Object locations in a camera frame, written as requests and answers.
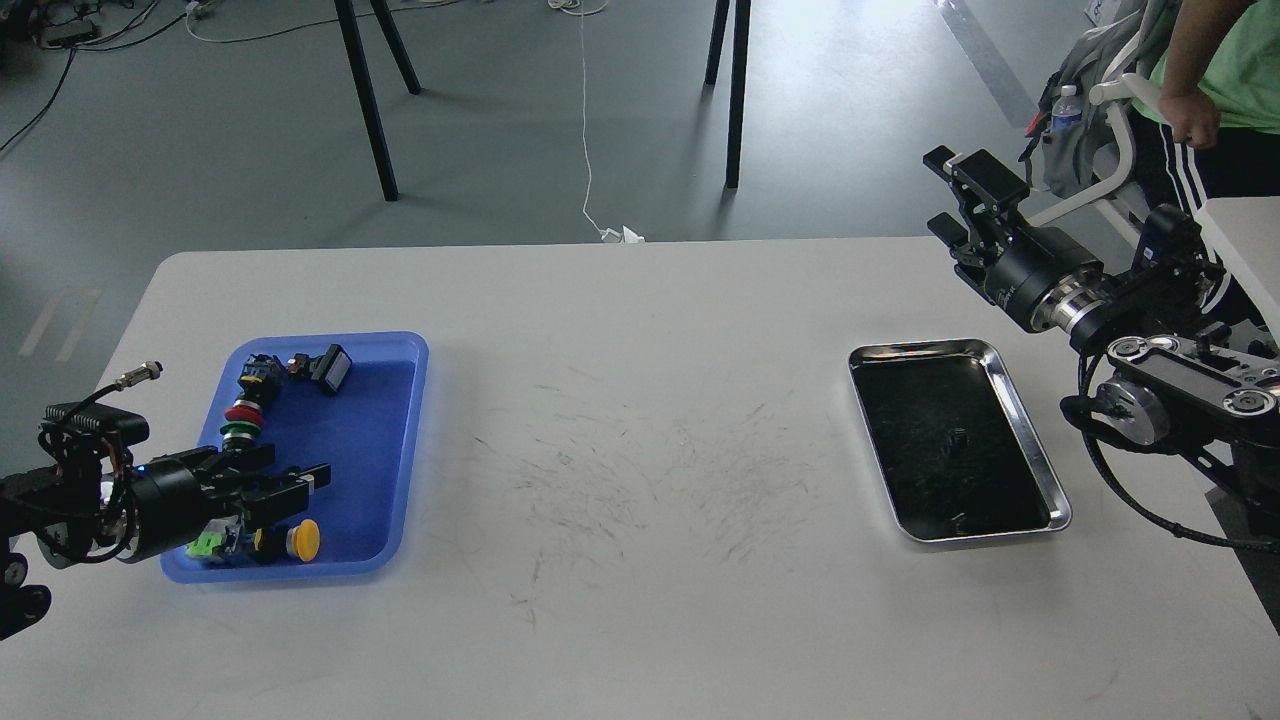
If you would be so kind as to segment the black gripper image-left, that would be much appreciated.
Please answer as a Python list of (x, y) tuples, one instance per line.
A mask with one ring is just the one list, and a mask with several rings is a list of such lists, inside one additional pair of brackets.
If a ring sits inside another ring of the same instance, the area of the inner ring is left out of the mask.
[[(204, 486), (233, 483), (275, 462), (274, 443), (214, 452), (163, 455), (138, 465), (129, 488), (134, 501), (134, 533), (120, 561), (140, 562), (195, 541), (214, 519), (234, 514), (210, 498)], [(308, 509), (316, 489), (332, 482), (332, 465), (289, 468), (276, 477), (250, 480), (236, 492), (236, 507), (246, 527), (273, 527)]]

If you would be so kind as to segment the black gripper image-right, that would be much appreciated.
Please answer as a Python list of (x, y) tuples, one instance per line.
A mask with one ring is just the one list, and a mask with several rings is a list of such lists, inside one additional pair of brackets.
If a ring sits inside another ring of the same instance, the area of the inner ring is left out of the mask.
[[(950, 187), (968, 227), (941, 213), (927, 228), (955, 260), (955, 274), (1020, 329), (1047, 331), (1048, 313), (1041, 305), (1050, 292), (1071, 275), (1103, 268), (1093, 252), (1059, 228), (1021, 231), (1029, 224), (1019, 204), (1029, 197), (1030, 186), (987, 150), (965, 154), (937, 146), (925, 152), (923, 164)], [(991, 249), (982, 241), (1004, 241), (992, 264)]]

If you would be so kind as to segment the person's hand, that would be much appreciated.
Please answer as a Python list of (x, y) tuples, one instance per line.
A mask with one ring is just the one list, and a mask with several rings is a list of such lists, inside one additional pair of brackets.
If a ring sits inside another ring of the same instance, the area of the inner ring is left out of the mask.
[(1217, 145), (1221, 114), (1203, 92), (1164, 95), (1158, 106), (1175, 143), (1194, 150), (1208, 150)]

